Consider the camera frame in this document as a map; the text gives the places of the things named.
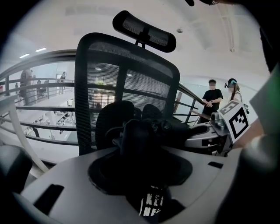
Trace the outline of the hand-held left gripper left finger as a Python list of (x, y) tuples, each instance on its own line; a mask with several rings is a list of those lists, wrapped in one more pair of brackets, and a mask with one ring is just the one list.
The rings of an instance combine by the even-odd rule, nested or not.
[(49, 214), (62, 224), (138, 224), (140, 217), (125, 197), (102, 193), (88, 178), (89, 165), (114, 150), (99, 150), (60, 162), (21, 194), (34, 203), (49, 185), (63, 186)]

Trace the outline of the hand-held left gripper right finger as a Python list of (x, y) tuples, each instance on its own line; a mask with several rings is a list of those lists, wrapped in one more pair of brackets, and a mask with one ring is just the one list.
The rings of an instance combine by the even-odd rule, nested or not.
[(235, 152), (228, 157), (210, 156), (170, 147), (164, 149), (187, 159), (193, 166), (188, 179), (170, 187), (172, 197), (185, 209), (167, 224), (214, 224), (235, 175)]

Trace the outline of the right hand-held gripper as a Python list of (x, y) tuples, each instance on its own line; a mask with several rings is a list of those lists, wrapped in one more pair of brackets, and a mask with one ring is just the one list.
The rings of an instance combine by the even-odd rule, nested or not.
[(226, 157), (234, 143), (250, 128), (248, 113), (246, 104), (230, 101), (218, 112), (212, 113), (210, 122), (190, 127), (194, 131), (209, 132), (191, 136), (185, 141), (185, 147), (209, 150), (218, 145), (219, 137), (221, 137), (221, 145), (216, 150), (216, 155)]

